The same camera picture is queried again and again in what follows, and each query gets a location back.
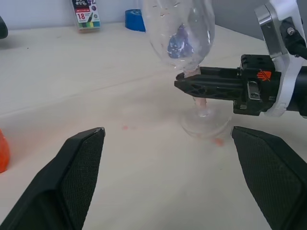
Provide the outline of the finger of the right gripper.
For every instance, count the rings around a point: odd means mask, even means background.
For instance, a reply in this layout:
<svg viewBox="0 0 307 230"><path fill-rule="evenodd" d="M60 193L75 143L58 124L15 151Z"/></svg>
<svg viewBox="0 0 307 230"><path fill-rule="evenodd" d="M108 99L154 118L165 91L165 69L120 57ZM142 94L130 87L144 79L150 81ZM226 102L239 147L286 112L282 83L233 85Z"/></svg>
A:
<svg viewBox="0 0 307 230"><path fill-rule="evenodd" d="M196 77L204 80L239 80L238 68L218 68L218 67L197 67L196 70L190 70L180 73L176 80L182 80L188 77Z"/></svg>
<svg viewBox="0 0 307 230"><path fill-rule="evenodd" d="M245 101L247 95L244 81L237 74L177 76L174 86L197 98Z"/></svg>

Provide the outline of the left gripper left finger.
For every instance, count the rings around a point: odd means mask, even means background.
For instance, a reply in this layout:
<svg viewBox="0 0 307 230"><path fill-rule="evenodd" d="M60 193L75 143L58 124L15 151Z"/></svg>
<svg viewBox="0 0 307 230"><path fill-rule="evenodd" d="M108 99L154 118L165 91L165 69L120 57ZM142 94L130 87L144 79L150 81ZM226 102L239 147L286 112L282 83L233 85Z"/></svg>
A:
<svg viewBox="0 0 307 230"><path fill-rule="evenodd" d="M68 138L25 189L0 230L82 230L95 191L105 129Z"/></svg>

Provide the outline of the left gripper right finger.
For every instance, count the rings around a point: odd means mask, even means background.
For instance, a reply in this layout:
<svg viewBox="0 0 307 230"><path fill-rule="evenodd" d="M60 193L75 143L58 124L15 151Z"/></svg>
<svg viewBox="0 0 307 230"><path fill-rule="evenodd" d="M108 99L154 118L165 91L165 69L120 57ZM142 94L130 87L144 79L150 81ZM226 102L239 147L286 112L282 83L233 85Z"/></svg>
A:
<svg viewBox="0 0 307 230"><path fill-rule="evenodd" d="M307 162L272 134L231 133L246 184L272 230L307 230Z"/></svg>

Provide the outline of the clear wine glass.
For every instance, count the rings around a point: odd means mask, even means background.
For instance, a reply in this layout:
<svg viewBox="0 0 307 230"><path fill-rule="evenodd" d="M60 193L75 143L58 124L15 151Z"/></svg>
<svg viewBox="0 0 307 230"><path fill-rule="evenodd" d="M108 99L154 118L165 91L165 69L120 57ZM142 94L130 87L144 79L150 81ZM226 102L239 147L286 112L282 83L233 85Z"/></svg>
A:
<svg viewBox="0 0 307 230"><path fill-rule="evenodd" d="M183 72L187 80L201 74L200 63L209 54L215 37L212 0L143 0L142 17L158 57ZM195 105L180 116L182 128L192 137L221 146L229 114L194 97Z"/></svg>

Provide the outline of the bottle with orange liquid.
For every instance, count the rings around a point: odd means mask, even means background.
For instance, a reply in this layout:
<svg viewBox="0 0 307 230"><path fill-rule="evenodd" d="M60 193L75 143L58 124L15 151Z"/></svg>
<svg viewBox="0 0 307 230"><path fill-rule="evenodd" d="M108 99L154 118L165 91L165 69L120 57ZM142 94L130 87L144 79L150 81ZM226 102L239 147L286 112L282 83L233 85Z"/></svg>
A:
<svg viewBox="0 0 307 230"><path fill-rule="evenodd" d="M0 173L7 170L10 162L10 147L7 139L5 138L2 130L0 129Z"/></svg>

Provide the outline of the blue round container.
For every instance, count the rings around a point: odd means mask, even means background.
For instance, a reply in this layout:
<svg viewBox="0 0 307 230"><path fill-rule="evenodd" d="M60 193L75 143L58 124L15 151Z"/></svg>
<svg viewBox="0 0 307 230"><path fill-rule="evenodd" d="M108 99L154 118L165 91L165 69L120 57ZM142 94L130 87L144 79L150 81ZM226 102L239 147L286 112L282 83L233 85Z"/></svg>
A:
<svg viewBox="0 0 307 230"><path fill-rule="evenodd" d="M140 9L130 9L125 11L125 27L133 31L146 32Z"/></svg>

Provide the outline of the marker pen pack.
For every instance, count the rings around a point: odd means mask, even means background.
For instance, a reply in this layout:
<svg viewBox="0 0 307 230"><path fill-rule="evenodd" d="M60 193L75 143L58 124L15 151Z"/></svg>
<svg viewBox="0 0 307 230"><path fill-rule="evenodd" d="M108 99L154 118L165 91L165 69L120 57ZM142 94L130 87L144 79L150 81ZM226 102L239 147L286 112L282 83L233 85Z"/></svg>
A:
<svg viewBox="0 0 307 230"><path fill-rule="evenodd" d="M79 31L97 31L101 27L96 0L71 0Z"/></svg>

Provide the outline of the black handheld controller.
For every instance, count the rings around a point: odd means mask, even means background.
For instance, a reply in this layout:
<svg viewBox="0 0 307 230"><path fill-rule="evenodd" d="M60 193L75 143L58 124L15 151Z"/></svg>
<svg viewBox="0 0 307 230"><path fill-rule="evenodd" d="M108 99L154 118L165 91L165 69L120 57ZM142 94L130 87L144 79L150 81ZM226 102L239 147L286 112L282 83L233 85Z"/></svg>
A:
<svg viewBox="0 0 307 230"><path fill-rule="evenodd" d="M9 31L3 18L0 16L0 39L4 39L8 36Z"/></svg>

